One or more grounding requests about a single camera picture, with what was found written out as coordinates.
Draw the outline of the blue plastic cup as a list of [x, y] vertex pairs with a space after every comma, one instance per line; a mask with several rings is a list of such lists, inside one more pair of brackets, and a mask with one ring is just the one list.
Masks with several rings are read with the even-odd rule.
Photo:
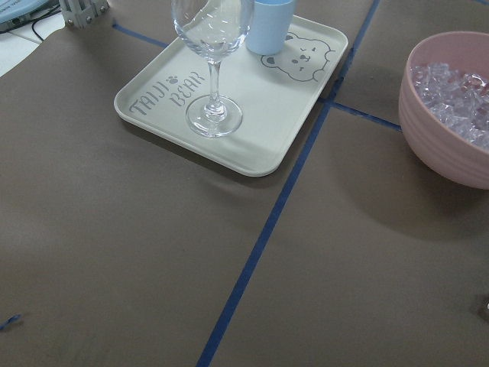
[[296, 1], [255, 1], [250, 31], [245, 41], [249, 51], [259, 55], [279, 53], [284, 45]]

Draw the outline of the pile of clear ice cubes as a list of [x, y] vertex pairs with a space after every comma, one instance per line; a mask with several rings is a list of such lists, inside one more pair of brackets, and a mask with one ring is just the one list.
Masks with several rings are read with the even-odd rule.
[[488, 149], [487, 78], [454, 69], [447, 63], [414, 66], [410, 77], [432, 115], [469, 143]]

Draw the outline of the cream bear serving tray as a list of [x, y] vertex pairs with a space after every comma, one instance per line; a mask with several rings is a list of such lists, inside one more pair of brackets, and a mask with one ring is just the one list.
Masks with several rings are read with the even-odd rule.
[[275, 171], [348, 47], [339, 30], [294, 17], [283, 49], [261, 56], [241, 47], [227, 57], [219, 90], [243, 113], [236, 132], [205, 138], [186, 107], [209, 91], [207, 63], [174, 40], [114, 100], [127, 122], [249, 177]]

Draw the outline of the clear wine glass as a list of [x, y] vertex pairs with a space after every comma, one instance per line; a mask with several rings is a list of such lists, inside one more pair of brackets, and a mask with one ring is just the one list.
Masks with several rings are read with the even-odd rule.
[[209, 67], [209, 94], [192, 101], [186, 120], [197, 134], [220, 138], [235, 132], [243, 112], [219, 92], [222, 61], [245, 42], [254, 14], [253, 1], [172, 1], [173, 25], [179, 38]]

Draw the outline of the pink bowl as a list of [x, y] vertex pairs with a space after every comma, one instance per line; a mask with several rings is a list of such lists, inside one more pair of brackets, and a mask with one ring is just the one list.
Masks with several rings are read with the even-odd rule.
[[458, 184], [488, 188], [488, 151], [444, 126], [421, 102], [411, 80], [411, 68], [445, 62], [460, 71], [488, 76], [488, 34], [450, 31], [420, 41], [403, 70], [398, 115], [404, 138], [429, 168]]

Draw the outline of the blue teach pendant tablet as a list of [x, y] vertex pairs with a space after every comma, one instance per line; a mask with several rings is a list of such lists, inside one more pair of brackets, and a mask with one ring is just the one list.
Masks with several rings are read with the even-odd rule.
[[20, 28], [51, 10], [57, 10], [57, 0], [3, 0], [1, 1], [1, 32]]

